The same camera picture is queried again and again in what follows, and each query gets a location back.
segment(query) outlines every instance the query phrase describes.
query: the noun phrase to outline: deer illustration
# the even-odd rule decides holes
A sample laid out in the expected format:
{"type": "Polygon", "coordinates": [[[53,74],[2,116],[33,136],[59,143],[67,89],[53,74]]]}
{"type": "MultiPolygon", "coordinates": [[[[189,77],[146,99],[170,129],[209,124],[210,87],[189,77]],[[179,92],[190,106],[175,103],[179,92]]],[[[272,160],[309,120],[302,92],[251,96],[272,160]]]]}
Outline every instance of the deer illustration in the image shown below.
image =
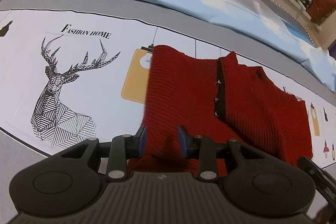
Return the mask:
{"type": "Polygon", "coordinates": [[[87,52],[80,65],[71,65],[65,73],[58,73],[55,54],[60,47],[49,55],[49,46],[60,37],[49,41],[46,46],[44,45],[45,38],[43,39],[41,55],[48,63],[48,66],[45,67],[45,74],[49,81],[37,100],[31,124],[34,133],[41,141],[50,141],[52,147],[68,148],[87,138],[94,137],[96,132],[95,123],[91,117],[74,112],[59,101],[62,85],[75,81],[79,77],[77,72],[98,69],[110,64],[118,57],[120,52],[110,60],[105,61],[107,52],[100,41],[102,54],[97,60],[93,60],[91,65],[87,65],[87,52]]]}

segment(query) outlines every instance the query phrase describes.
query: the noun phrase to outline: blue fabric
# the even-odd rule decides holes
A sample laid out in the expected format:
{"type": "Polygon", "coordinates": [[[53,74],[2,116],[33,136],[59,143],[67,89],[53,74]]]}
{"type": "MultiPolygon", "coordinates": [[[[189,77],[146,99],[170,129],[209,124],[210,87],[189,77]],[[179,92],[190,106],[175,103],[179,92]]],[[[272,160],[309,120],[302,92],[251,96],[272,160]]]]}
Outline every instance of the blue fabric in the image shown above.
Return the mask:
{"type": "Polygon", "coordinates": [[[308,38],[307,33],[303,34],[298,28],[294,27],[292,24],[288,23],[286,20],[282,20],[283,23],[286,25],[287,29],[290,31],[290,33],[298,38],[301,38],[302,40],[306,41],[309,45],[314,46],[314,44],[311,42],[311,40],[308,38]]]}
{"type": "Polygon", "coordinates": [[[259,7],[259,13],[252,12],[235,0],[144,1],[164,5],[254,37],[301,63],[323,85],[335,91],[336,61],[314,48],[307,37],[288,22],[284,22],[269,8],[265,10],[259,7]]]}

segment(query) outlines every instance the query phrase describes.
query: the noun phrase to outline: lamp illustration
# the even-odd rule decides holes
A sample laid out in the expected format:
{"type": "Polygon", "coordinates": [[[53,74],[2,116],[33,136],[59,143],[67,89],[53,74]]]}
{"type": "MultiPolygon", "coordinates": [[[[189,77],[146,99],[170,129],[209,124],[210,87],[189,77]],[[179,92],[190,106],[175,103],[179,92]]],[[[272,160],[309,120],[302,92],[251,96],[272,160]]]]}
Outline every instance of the lamp illustration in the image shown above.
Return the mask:
{"type": "Polygon", "coordinates": [[[121,97],[137,102],[145,103],[147,82],[149,77],[149,68],[153,56],[154,40],[158,28],[155,30],[154,39],[148,47],[141,47],[134,51],[131,64],[125,78],[121,97]]]}
{"type": "Polygon", "coordinates": [[[323,148],[323,153],[324,153],[324,156],[325,156],[325,158],[327,158],[327,157],[328,157],[328,152],[329,152],[329,148],[328,148],[328,146],[327,146],[327,141],[326,141],[326,140],[324,140],[324,148],[323,148]]]}
{"type": "Polygon", "coordinates": [[[314,135],[318,137],[320,135],[319,121],[317,120],[316,109],[312,103],[310,105],[310,113],[311,113],[312,120],[313,120],[314,135]]]}

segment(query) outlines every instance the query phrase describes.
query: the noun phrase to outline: deer antler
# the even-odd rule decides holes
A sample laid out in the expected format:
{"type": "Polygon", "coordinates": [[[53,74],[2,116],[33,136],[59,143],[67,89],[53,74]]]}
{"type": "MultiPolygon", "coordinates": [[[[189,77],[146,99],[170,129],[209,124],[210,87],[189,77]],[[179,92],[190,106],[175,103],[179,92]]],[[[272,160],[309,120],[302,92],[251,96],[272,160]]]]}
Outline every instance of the deer antler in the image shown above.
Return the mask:
{"type": "Polygon", "coordinates": [[[56,69],[57,61],[56,61],[56,58],[55,58],[55,54],[56,54],[56,52],[60,49],[60,47],[57,48],[57,49],[51,54],[51,56],[49,56],[49,53],[50,53],[49,46],[50,46],[50,44],[51,44],[54,40],[56,40],[56,39],[58,39],[58,38],[60,38],[60,37],[62,37],[62,36],[63,36],[63,35],[61,35],[61,36],[59,36],[59,37],[56,37],[56,38],[54,38],[53,40],[50,40],[46,46],[44,46],[44,42],[45,42],[45,38],[44,38],[43,41],[42,41],[42,46],[41,46],[41,54],[42,54],[44,60],[48,62],[49,66],[52,67],[56,73],[57,73],[57,69],[56,69]]]}
{"type": "Polygon", "coordinates": [[[79,72],[79,71],[102,68],[102,67],[110,64],[113,60],[115,60],[119,56],[120,52],[118,52],[110,60],[105,61],[105,58],[107,56],[107,51],[104,48],[103,43],[101,42],[100,39],[99,39],[99,41],[100,41],[100,45],[101,45],[101,48],[102,48],[102,53],[101,53],[100,57],[98,58],[98,60],[93,60],[91,65],[86,65],[87,60],[88,60],[88,52],[86,52],[84,60],[80,65],[79,64],[76,64],[75,66],[71,65],[70,69],[68,71],[66,71],[65,73],[63,73],[62,75],[63,76],[70,76],[70,75],[72,75],[76,72],[79,72]]]}

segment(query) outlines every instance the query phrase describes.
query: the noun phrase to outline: metal screw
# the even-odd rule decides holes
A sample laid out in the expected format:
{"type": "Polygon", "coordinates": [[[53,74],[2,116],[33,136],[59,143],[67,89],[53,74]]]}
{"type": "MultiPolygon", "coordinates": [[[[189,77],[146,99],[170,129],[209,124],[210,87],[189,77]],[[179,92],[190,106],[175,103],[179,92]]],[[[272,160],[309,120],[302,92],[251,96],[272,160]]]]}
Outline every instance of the metal screw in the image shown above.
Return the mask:
{"type": "Polygon", "coordinates": [[[202,173],[200,173],[200,177],[202,179],[212,180],[212,179],[215,179],[217,177],[217,174],[215,172],[212,172],[212,171],[203,171],[202,173]]]}
{"type": "Polygon", "coordinates": [[[203,136],[202,135],[196,135],[194,136],[194,143],[200,144],[202,141],[203,136]]]}
{"type": "Polygon", "coordinates": [[[125,173],[121,170],[113,170],[109,172],[109,177],[111,179],[121,179],[125,176],[125,173]]]}

